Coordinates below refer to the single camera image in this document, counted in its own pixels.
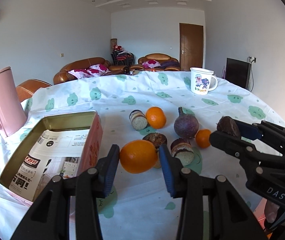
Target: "electrical cord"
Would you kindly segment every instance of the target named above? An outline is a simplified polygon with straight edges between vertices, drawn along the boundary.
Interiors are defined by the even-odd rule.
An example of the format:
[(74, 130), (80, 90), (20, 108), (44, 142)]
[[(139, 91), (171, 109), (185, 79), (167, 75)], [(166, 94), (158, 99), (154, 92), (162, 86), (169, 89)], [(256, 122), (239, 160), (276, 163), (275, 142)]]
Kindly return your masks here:
[(252, 90), (253, 90), (253, 85), (254, 85), (252, 68), (251, 68), (251, 71), (250, 71), (250, 72), (251, 72), (251, 77), (252, 77), (252, 87), (251, 87), (250, 92), (252, 92)]

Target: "wooden door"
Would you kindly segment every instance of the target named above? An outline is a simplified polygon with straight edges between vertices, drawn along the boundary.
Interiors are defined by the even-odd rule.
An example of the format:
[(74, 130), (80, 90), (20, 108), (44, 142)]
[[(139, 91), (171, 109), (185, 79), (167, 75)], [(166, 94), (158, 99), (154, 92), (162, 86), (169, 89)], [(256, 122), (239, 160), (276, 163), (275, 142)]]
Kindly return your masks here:
[(204, 27), (180, 23), (180, 66), (183, 71), (203, 67)]

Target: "ceiling vent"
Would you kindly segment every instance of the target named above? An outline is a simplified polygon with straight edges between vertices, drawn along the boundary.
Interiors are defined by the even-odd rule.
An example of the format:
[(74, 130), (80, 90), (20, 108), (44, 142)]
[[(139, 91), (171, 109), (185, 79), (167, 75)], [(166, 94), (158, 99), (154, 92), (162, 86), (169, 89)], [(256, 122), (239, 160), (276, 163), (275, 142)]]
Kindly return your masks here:
[(121, 6), (122, 8), (131, 7), (131, 5), (129, 3), (118, 4), (118, 6)]
[(188, 1), (185, 0), (176, 0), (178, 5), (187, 5)]
[(158, 0), (146, 0), (149, 4), (158, 4)]

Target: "finger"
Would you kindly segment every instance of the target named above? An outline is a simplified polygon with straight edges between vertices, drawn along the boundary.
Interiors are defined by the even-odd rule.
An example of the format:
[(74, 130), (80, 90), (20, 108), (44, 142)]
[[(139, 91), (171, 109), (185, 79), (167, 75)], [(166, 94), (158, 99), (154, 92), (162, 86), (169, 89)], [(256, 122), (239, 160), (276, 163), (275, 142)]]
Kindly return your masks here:
[(267, 200), (265, 206), (265, 217), (267, 219), (267, 222), (273, 223), (276, 220), (278, 209), (279, 209), (278, 205)]

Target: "orange fruit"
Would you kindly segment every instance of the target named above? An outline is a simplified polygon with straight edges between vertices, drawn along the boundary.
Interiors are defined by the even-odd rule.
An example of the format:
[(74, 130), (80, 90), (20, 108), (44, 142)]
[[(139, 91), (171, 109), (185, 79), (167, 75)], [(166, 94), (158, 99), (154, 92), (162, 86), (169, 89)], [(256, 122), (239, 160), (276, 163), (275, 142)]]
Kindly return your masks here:
[(149, 108), (145, 116), (149, 125), (155, 129), (163, 128), (167, 121), (164, 111), (156, 106)]
[(211, 145), (209, 141), (210, 134), (211, 131), (209, 129), (202, 129), (198, 131), (198, 133), (195, 136), (195, 139), (196, 143), (200, 148), (207, 148)]
[(153, 143), (146, 140), (135, 140), (127, 143), (121, 149), (119, 159), (126, 171), (142, 173), (156, 164), (158, 156)]

